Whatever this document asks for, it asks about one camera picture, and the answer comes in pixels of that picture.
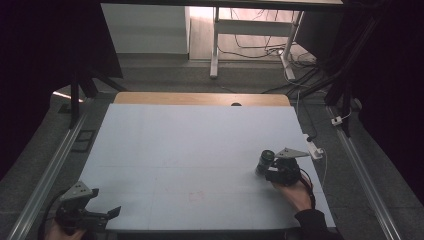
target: metal bracket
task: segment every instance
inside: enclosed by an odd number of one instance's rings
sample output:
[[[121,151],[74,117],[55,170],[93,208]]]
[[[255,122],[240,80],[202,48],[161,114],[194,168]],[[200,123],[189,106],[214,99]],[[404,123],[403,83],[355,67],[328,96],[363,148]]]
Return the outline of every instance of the metal bracket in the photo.
[[[89,197],[93,191],[88,188],[83,182],[79,181],[74,184],[65,194],[60,197],[60,201],[69,201],[80,197]]]
[[[284,148],[279,153],[275,154],[276,158],[284,158],[284,159],[307,157],[307,156],[309,156],[308,153],[297,151],[290,148]]]

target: hand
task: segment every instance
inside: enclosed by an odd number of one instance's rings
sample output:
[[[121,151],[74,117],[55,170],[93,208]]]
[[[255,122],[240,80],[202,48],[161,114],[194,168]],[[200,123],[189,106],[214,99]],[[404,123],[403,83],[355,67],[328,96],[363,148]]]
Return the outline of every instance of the hand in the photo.
[[[72,236],[68,236],[55,220],[52,221],[52,226],[46,234],[45,240],[80,240],[84,235],[85,230],[76,230]]]
[[[309,186],[312,186],[312,183],[309,181],[309,179],[305,178],[303,174],[302,177],[309,184]],[[309,197],[305,185],[303,185],[301,181],[298,181],[289,187],[279,183],[272,183],[272,185],[274,185],[274,187],[278,189],[284,195],[284,197],[287,198],[287,200],[296,208],[297,212],[312,208],[311,198]]]

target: gray carpet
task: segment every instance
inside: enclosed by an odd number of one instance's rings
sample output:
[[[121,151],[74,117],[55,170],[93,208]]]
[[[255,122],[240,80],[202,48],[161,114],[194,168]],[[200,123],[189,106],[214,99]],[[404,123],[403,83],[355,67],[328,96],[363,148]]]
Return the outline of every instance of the gray carpet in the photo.
[[[225,93],[261,93],[265,90],[286,85],[282,75],[281,64],[236,64],[220,63],[217,80],[209,79],[207,63],[180,60],[146,60],[121,58],[125,80],[117,80],[131,91],[165,91],[165,92],[217,92]],[[296,70],[301,76],[307,70]],[[116,92],[105,84],[96,81],[98,88],[104,92],[94,101],[95,107],[89,113],[82,130],[96,134],[108,104],[113,101]],[[286,93],[291,87],[285,87],[272,93]],[[69,93],[69,88],[61,92]],[[297,92],[292,94],[296,99]],[[351,163],[343,150],[336,130],[331,125],[323,94],[316,93],[299,105],[299,122],[304,133],[314,134],[318,147],[323,147],[328,155],[327,173],[324,192],[338,229],[345,239],[386,239],[380,224],[368,204],[364,191],[355,175]],[[58,113],[63,104],[69,100],[52,96],[51,108],[42,125],[27,145],[16,164],[0,183],[0,239],[6,239],[20,211],[40,179],[44,169],[53,156],[58,144],[64,137],[69,124],[69,114]],[[393,164],[362,128],[357,113],[351,116],[352,139],[365,160],[365,164],[375,184],[386,202],[404,239],[419,240],[424,236],[424,209],[416,199]],[[89,151],[84,152],[85,142],[77,142],[71,152],[48,196],[48,200],[59,190],[69,187],[77,181]],[[326,161],[314,162],[321,181],[324,178]],[[27,239],[35,239],[39,218],[33,224]]]

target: wooden edge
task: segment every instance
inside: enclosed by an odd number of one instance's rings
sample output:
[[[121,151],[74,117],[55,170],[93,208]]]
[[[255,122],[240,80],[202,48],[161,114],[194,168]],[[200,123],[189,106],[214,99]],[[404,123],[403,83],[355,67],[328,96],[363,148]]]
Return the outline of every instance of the wooden edge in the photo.
[[[227,93],[120,92],[115,104],[290,106],[285,95]]]

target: white table surface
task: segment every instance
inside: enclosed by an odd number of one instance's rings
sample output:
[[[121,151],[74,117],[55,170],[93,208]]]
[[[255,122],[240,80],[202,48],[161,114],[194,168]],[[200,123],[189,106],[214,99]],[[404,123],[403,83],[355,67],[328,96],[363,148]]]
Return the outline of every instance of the white table surface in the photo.
[[[89,211],[122,206],[114,231],[267,230],[295,212],[255,174],[261,152],[307,152],[292,107],[111,104],[81,174]],[[310,157],[298,158],[335,227]]]

